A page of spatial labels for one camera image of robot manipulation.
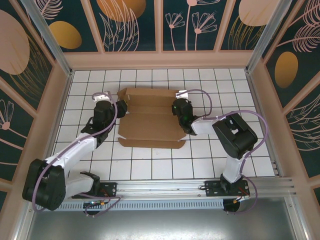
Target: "leaf illustration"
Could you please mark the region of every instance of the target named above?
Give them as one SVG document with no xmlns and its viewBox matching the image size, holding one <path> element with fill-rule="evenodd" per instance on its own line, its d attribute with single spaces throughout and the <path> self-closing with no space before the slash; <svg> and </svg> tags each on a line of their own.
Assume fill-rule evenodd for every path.
<svg viewBox="0 0 320 240">
<path fill-rule="evenodd" d="M 290 42 L 292 42 L 296 52 L 311 53 L 320 43 L 320 24 L 316 26 L 305 25 L 301 27 Z"/>
<path fill-rule="evenodd" d="M 62 0 L 34 0 L 44 19 L 53 20 L 63 8 Z"/>
<path fill-rule="evenodd" d="M 308 26 L 320 24 L 320 0 L 309 0 L 305 6 L 303 21 Z"/>
</svg>

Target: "gray metal surface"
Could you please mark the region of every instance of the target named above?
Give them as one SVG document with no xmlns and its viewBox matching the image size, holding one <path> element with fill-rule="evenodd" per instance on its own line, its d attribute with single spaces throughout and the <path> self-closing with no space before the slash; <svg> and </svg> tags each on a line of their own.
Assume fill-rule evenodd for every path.
<svg viewBox="0 0 320 240">
<path fill-rule="evenodd" d="M 294 240 L 283 198 L 260 198 L 249 213 L 221 209 L 34 214 L 28 240 Z"/>
</svg>

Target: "flower illustration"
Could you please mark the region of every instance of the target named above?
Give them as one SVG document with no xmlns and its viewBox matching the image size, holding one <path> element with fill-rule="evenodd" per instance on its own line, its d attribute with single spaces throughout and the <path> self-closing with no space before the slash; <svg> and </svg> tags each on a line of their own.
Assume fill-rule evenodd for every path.
<svg viewBox="0 0 320 240">
<path fill-rule="evenodd" d="M 175 51 L 176 48 L 175 48 L 174 36 L 172 33 L 172 29 L 183 27 L 184 25 L 186 25 L 186 22 L 183 21 L 183 17 L 181 16 L 181 13 L 173 13 L 172 16 L 171 16 L 171 13 L 167 13 L 165 15 L 165 19 L 166 19 L 166 22 L 168 23 L 169 28 L 170 28 L 172 46 L 173 46 L 173 50 Z"/>
<path fill-rule="evenodd" d="M 7 107 L 3 99 L 0 100 L 0 129 L 8 130 L 10 128 L 10 121 L 14 114 L 15 105 L 8 101 Z"/>
<path fill-rule="evenodd" d="M 219 3 L 220 0 L 186 0 L 186 3 L 189 5 L 188 12 L 186 16 L 186 27 L 185 27 L 185 50 L 188 51 L 188 26 L 189 26 L 189 16 L 191 7 L 197 5 L 209 5 Z"/>
<path fill-rule="evenodd" d="M 12 116 L 14 114 L 14 109 L 15 109 L 15 105 L 11 101 L 8 101 L 8 103 L 6 105 L 6 103 L 3 99 L 0 100 L 0 130 L 5 130 L 5 131 L 9 130 L 9 131 L 13 132 L 14 134 L 17 134 L 18 136 L 26 139 L 27 138 L 26 136 L 23 136 L 22 134 L 14 131 L 10 128 L 10 122 L 11 122 Z M 7 144 L 11 147 L 14 147 L 16 149 L 23 150 L 23 147 L 15 145 L 15 144 L 8 142 L 4 139 L 0 138 L 0 142 Z"/>
<path fill-rule="evenodd" d="M 198 34 L 209 33 L 217 30 L 217 25 L 214 24 L 215 13 L 204 13 L 199 18 L 199 12 L 192 14 L 192 24 L 195 32 L 195 50 L 197 50 Z"/>
</svg>

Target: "white tile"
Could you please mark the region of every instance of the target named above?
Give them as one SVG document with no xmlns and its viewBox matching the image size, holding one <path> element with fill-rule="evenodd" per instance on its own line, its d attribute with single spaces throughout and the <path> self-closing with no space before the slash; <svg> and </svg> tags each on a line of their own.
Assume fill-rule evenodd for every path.
<svg viewBox="0 0 320 240">
<path fill-rule="evenodd" d="M 189 141 L 185 141 L 183 147 L 179 149 L 172 149 L 173 159 L 188 159 L 191 158 L 191 146 Z"/>
<path fill-rule="evenodd" d="M 253 157 L 252 160 L 257 177 L 269 177 L 275 175 L 270 157 Z"/>
<path fill-rule="evenodd" d="M 100 177 L 101 181 L 108 181 L 110 177 L 111 161 L 93 161 L 90 173 Z"/>
<path fill-rule="evenodd" d="M 256 177 L 256 173 L 255 173 L 255 169 L 254 169 L 254 165 L 252 163 L 251 157 L 248 157 L 247 160 L 245 161 L 242 173 L 246 177 Z"/>
<path fill-rule="evenodd" d="M 89 82 L 103 82 L 105 80 L 105 70 L 90 71 Z"/>
<path fill-rule="evenodd" d="M 131 180 L 150 180 L 151 160 L 132 160 Z"/>
<path fill-rule="evenodd" d="M 125 88 L 135 88 L 136 87 L 136 82 L 135 81 L 121 81 L 120 82 L 120 90 L 125 89 Z"/>
<path fill-rule="evenodd" d="M 91 117 L 94 116 L 94 111 L 93 110 L 82 110 L 81 113 L 81 118 L 80 118 L 80 125 L 86 125 L 87 122 Z"/>
<path fill-rule="evenodd" d="M 204 100 L 201 93 L 193 93 L 188 95 L 189 101 L 194 108 L 199 108 L 204 106 Z"/>
<path fill-rule="evenodd" d="M 200 80 L 198 69 L 183 69 L 184 80 Z"/>
<path fill-rule="evenodd" d="M 65 110 L 61 125 L 78 125 L 81 110 Z"/>
<path fill-rule="evenodd" d="M 186 81 L 185 82 L 185 89 L 186 90 L 201 89 L 200 81 Z"/>
<path fill-rule="evenodd" d="M 236 93 L 236 98 L 239 107 L 253 107 L 255 106 L 251 93 Z"/>
<path fill-rule="evenodd" d="M 78 126 L 61 126 L 58 142 L 72 142 L 77 137 Z"/>
<path fill-rule="evenodd" d="M 103 82 L 89 82 L 86 87 L 85 95 L 93 95 L 95 93 L 101 93 L 103 90 Z"/>
<path fill-rule="evenodd" d="M 222 158 L 213 158 L 213 168 L 214 168 L 214 176 L 216 178 L 220 178 L 221 174 L 224 172 L 224 169 L 226 167 L 226 157 Z"/>
<path fill-rule="evenodd" d="M 137 70 L 121 70 L 121 82 L 135 82 Z"/>
<path fill-rule="evenodd" d="M 131 160 L 111 161 L 110 180 L 130 180 Z"/>
<path fill-rule="evenodd" d="M 69 96 L 86 95 L 87 83 L 72 83 Z"/>
<path fill-rule="evenodd" d="M 73 83 L 87 83 L 89 80 L 90 71 L 75 71 L 73 76 Z"/>
<path fill-rule="evenodd" d="M 152 81 L 137 81 L 135 87 L 136 88 L 151 89 Z"/>
<path fill-rule="evenodd" d="M 117 94 L 119 91 L 119 84 L 119 82 L 104 82 L 103 92 L 110 91 L 111 94 Z"/>
<path fill-rule="evenodd" d="M 214 178 L 214 166 L 211 158 L 193 159 L 193 172 L 195 179 Z"/>
<path fill-rule="evenodd" d="M 207 93 L 218 93 L 217 81 L 215 80 L 201 81 L 201 88 Z"/>
<path fill-rule="evenodd" d="M 112 147 L 112 142 L 103 142 L 96 150 L 93 151 L 92 160 L 111 160 Z"/>
<path fill-rule="evenodd" d="M 172 179 L 172 160 L 152 160 L 152 179 Z"/>
<path fill-rule="evenodd" d="M 152 148 L 152 159 L 171 159 L 171 149 Z"/>
<path fill-rule="evenodd" d="M 221 107 L 220 97 L 218 93 L 209 93 L 213 107 Z M 210 101 L 206 94 L 203 94 L 204 106 L 209 108 Z"/>
<path fill-rule="evenodd" d="M 132 159 L 151 159 L 151 148 L 133 147 Z"/>
<path fill-rule="evenodd" d="M 228 68 L 216 68 L 214 69 L 214 73 L 217 80 L 231 80 Z"/>
<path fill-rule="evenodd" d="M 236 93 L 250 93 L 250 88 L 247 80 L 232 81 Z"/>
<path fill-rule="evenodd" d="M 211 158 L 209 140 L 191 141 L 192 158 Z"/>
<path fill-rule="evenodd" d="M 191 159 L 173 159 L 173 178 L 174 179 L 193 179 L 193 167 Z"/>
<path fill-rule="evenodd" d="M 205 108 L 205 114 L 210 113 L 210 107 Z M 213 107 L 211 110 L 211 114 L 208 115 L 207 117 L 217 117 L 222 115 L 222 108 L 221 107 Z"/>
<path fill-rule="evenodd" d="M 168 81 L 153 81 L 153 89 L 168 89 Z"/>
<path fill-rule="evenodd" d="M 185 90 L 185 82 L 184 81 L 169 81 L 169 89 L 174 90 Z"/>
<path fill-rule="evenodd" d="M 259 139 L 262 139 L 264 137 L 260 122 L 247 122 L 247 124 L 250 126 L 250 128 L 252 128 Z"/>
<path fill-rule="evenodd" d="M 237 106 L 233 106 L 233 107 L 223 107 L 222 108 L 222 113 L 223 114 L 228 114 L 230 112 L 233 112 L 233 111 L 238 111 L 239 110 L 239 107 Z"/>
<path fill-rule="evenodd" d="M 227 157 L 227 153 L 220 140 L 210 140 L 211 154 L 213 158 Z"/>
<path fill-rule="evenodd" d="M 132 159 L 132 147 L 122 146 L 118 141 L 113 143 L 112 159 Z"/>
<path fill-rule="evenodd" d="M 253 112 L 257 112 L 256 108 L 254 106 L 241 106 L 240 110 L 250 110 Z M 243 118 L 243 120 L 245 120 L 246 122 L 258 122 L 259 119 L 256 115 L 253 115 L 252 113 L 241 113 L 241 117 Z"/>
<path fill-rule="evenodd" d="M 168 69 L 169 81 L 183 81 L 184 72 L 182 69 Z"/>
<path fill-rule="evenodd" d="M 230 68 L 231 77 L 233 80 L 246 80 L 245 70 L 242 68 Z"/>
<path fill-rule="evenodd" d="M 201 80 L 216 80 L 215 71 L 212 68 L 199 69 Z"/>
<path fill-rule="evenodd" d="M 136 71 L 136 81 L 152 81 L 152 70 L 151 69 L 143 69 Z"/>
<path fill-rule="evenodd" d="M 261 141 L 262 141 L 262 139 L 258 139 L 258 142 L 254 146 L 257 146 Z M 269 153 L 268 153 L 268 149 L 267 149 L 266 143 L 262 144 L 251 155 L 253 157 L 268 157 Z"/>
<path fill-rule="evenodd" d="M 58 152 L 60 152 L 61 150 L 63 150 L 65 147 L 67 147 L 71 142 L 57 142 L 55 144 L 55 149 L 53 154 L 57 154 Z"/>
<path fill-rule="evenodd" d="M 85 96 L 69 96 L 66 102 L 66 110 L 78 110 L 82 109 L 84 104 Z"/>
<path fill-rule="evenodd" d="M 69 178 L 74 178 L 80 174 L 80 172 L 90 172 L 91 161 L 78 161 L 76 165 L 70 170 Z"/>
<path fill-rule="evenodd" d="M 234 85 L 232 81 L 216 81 L 219 93 L 234 93 Z"/>
<path fill-rule="evenodd" d="M 222 107 L 238 107 L 236 94 L 219 93 Z"/>
<path fill-rule="evenodd" d="M 121 70 L 107 70 L 105 71 L 105 82 L 119 82 Z"/>
<path fill-rule="evenodd" d="M 96 106 L 96 103 L 92 100 L 91 96 L 84 97 L 83 109 L 93 110 Z"/>
<path fill-rule="evenodd" d="M 118 141 L 118 138 L 122 138 L 122 136 L 119 134 L 119 125 L 114 126 L 114 141 Z"/>
<path fill-rule="evenodd" d="M 168 70 L 167 69 L 153 69 L 152 70 L 152 81 L 168 81 Z"/>
</svg>

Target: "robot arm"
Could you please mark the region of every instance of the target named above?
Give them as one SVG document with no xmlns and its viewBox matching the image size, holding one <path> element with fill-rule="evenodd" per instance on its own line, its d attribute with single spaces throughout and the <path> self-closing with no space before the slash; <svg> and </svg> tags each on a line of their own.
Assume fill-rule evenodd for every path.
<svg viewBox="0 0 320 240">
<path fill-rule="evenodd" d="M 64 199 L 71 196 L 86 193 L 96 196 L 100 191 L 100 178 L 90 172 L 80 172 L 68 178 L 70 170 L 88 153 L 98 148 L 108 137 L 109 130 L 101 134 L 90 136 L 105 129 L 111 124 L 115 117 L 115 106 L 110 99 L 104 95 L 95 96 L 96 106 L 85 127 L 81 130 L 79 136 L 66 148 L 47 159 L 34 160 L 27 173 L 22 197 L 25 200 L 32 201 L 36 182 L 43 169 L 50 164 L 57 156 L 59 159 L 52 164 L 47 173 L 41 179 L 36 193 L 35 203 L 49 210 L 57 209 Z M 118 112 L 117 118 L 123 118 L 127 112 L 127 104 L 124 100 L 116 103 Z"/>
<path fill-rule="evenodd" d="M 258 138 L 238 113 L 223 119 L 195 116 L 191 102 L 183 97 L 173 102 L 172 113 L 178 117 L 179 125 L 187 134 L 216 133 L 227 156 L 225 169 L 220 177 L 227 192 L 237 181 L 241 181 L 244 155 L 254 148 Z"/>
</svg>

